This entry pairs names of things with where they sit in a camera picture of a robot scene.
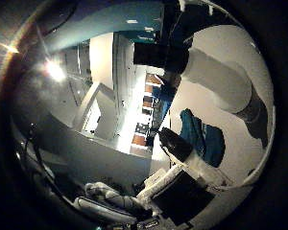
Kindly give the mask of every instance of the bright light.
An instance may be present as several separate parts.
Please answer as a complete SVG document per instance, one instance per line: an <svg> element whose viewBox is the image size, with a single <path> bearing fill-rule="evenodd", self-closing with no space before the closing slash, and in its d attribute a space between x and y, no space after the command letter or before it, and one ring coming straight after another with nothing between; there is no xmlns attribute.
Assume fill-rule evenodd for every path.
<svg viewBox="0 0 288 230"><path fill-rule="evenodd" d="M144 27L144 30L150 33L154 30L154 28L153 27Z"/></svg>
<svg viewBox="0 0 288 230"><path fill-rule="evenodd" d="M20 154L18 151L16 152L16 156L17 156L18 160L20 160Z"/></svg>
<svg viewBox="0 0 288 230"><path fill-rule="evenodd" d="M0 42L0 45L1 45L2 47L6 48L6 49L7 49L9 52L11 52L11 53L15 53L15 54L18 54L18 53L19 53L19 51L18 51L15 47L13 47L13 46L8 46L8 45L3 44L3 43L1 43L1 42Z"/></svg>
<svg viewBox="0 0 288 230"><path fill-rule="evenodd" d="M46 69L51 78L57 82L63 81L66 78L60 66L54 61L48 60L46 63Z"/></svg>
<svg viewBox="0 0 288 230"><path fill-rule="evenodd" d="M135 24L135 23L137 23L136 20L127 20L126 22L129 23L129 24Z"/></svg>

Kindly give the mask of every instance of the ceiling light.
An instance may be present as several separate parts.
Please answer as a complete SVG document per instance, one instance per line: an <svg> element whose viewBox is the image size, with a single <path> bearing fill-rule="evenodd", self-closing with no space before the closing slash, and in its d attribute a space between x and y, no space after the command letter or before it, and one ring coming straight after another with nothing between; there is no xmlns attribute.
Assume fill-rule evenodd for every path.
<svg viewBox="0 0 288 230"><path fill-rule="evenodd" d="M51 78L57 82L63 81L66 78L60 66L54 61L48 60L46 63L46 69Z"/></svg>
<svg viewBox="0 0 288 230"><path fill-rule="evenodd" d="M144 30L146 32L152 32L154 30L154 28L153 27L144 27Z"/></svg>
<svg viewBox="0 0 288 230"><path fill-rule="evenodd" d="M137 23L136 20L127 20L126 22L129 23L129 24L135 24L135 23Z"/></svg>

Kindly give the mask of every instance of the cable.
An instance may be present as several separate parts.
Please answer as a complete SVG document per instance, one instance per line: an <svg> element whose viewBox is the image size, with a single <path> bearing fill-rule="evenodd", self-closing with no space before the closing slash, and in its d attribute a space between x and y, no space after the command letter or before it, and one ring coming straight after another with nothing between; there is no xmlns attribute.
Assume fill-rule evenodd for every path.
<svg viewBox="0 0 288 230"><path fill-rule="evenodd" d="M57 30L58 28L60 28L62 25L64 25L64 24L70 19L70 17L75 13L75 11L76 11L76 9L77 9L77 7L78 7L78 3L79 3L79 1L77 1L77 2L75 3L75 5L74 5L74 6L72 7L72 9L71 9L71 12L67 15L67 17L66 17L61 23L59 23L59 25L53 27L53 28L50 29L48 32L43 33L42 35L43 35L43 36L47 36L47 35L49 35L50 33L56 31L56 30Z"/></svg>

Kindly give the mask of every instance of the wall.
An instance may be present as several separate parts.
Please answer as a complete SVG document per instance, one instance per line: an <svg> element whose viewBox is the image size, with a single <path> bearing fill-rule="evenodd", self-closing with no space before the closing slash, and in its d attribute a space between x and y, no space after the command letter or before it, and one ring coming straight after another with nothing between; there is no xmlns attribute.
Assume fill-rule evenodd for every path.
<svg viewBox="0 0 288 230"><path fill-rule="evenodd" d="M101 82L110 89L113 89L112 44L113 33L93 37L89 43L92 80Z"/></svg>

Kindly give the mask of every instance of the black cable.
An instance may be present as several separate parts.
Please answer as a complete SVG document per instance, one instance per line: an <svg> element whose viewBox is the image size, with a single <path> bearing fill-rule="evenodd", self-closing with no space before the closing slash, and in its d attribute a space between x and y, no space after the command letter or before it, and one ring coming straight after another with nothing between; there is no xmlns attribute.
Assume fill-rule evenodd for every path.
<svg viewBox="0 0 288 230"><path fill-rule="evenodd" d="M76 9L77 9L77 7L78 7L78 3L79 3L79 1L77 1L77 2L75 3L75 5L74 5L74 6L72 7L72 9L71 9L71 12L67 15L67 17L66 17L61 23L59 23L59 25L53 27L52 29L50 29L50 30L49 30L48 32L46 32L46 33L42 33L42 35L43 35L43 36L47 36L47 35L49 35L50 33L56 31L56 30L57 30L58 28L60 28L62 25L64 25L64 24L70 19L70 17L75 13L75 11L76 11Z"/></svg>

